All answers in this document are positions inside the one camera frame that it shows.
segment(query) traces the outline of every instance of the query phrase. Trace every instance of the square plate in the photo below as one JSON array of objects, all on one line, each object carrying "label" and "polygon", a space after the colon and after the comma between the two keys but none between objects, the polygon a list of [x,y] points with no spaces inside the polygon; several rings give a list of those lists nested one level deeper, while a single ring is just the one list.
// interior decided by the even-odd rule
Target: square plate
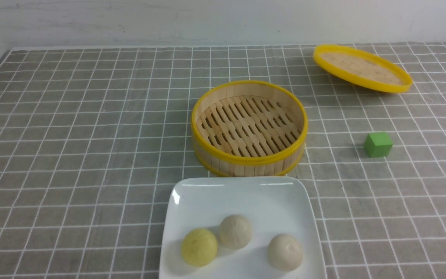
[{"label": "square plate", "polygon": [[[180,244],[189,231],[205,227],[218,238],[221,221],[244,215],[253,226],[251,242],[233,251],[218,245],[214,261],[187,265]],[[271,238],[288,233],[302,244],[304,260],[292,272],[268,263]],[[325,279],[324,258],[313,210],[302,183],[290,177],[191,178],[173,188],[161,245],[160,279]]]}]

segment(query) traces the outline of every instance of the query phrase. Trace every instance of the yellow bun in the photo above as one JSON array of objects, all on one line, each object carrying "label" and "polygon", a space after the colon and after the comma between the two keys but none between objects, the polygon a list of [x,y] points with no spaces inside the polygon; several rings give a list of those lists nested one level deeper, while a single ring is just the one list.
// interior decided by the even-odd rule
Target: yellow bun
[{"label": "yellow bun", "polygon": [[218,241],[211,231],[197,228],[185,236],[180,252],[189,265],[203,267],[216,257]]}]

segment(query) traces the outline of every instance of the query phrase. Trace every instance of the steamer slatted bottom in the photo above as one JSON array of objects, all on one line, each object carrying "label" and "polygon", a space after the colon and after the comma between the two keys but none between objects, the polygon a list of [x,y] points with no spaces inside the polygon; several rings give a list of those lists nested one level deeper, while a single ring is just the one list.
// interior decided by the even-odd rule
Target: steamer slatted bottom
[{"label": "steamer slatted bottom", "polygon": [[302,155],[307,119],[301,103],[283,88],[241,81],[204,95],[192,128],[196,154],[214,173],[281,175]]}]

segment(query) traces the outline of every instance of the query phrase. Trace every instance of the grid pattern tablecloth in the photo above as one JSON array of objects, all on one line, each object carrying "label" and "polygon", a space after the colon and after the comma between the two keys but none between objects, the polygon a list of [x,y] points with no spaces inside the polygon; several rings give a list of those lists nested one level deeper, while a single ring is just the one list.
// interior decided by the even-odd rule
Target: grid pattern tablecloth
[{"label": "grid pattern tablecloth", "polygon": [[[13,50],[0,66],[0,278],[153,279],[170,191],[207,177],[190,111],[240,79],[309,117],[291,176],[314,206],[329,279],[446,279],[446,44],[355,45],[401,64],[404,94],[329,76],[315,46]],[[387,131],[386,158],[367,158]]]}]

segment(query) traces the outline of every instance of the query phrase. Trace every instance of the green wooden block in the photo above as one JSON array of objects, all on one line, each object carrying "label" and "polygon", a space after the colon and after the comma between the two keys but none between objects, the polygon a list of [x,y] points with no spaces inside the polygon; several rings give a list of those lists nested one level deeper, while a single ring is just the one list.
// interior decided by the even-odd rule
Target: green wooden block
[{"label": "green wooden block", "polygon": [[393,143],[387,132],[369,133],[364,141],[364,150],[370,158],[385,157]]}]

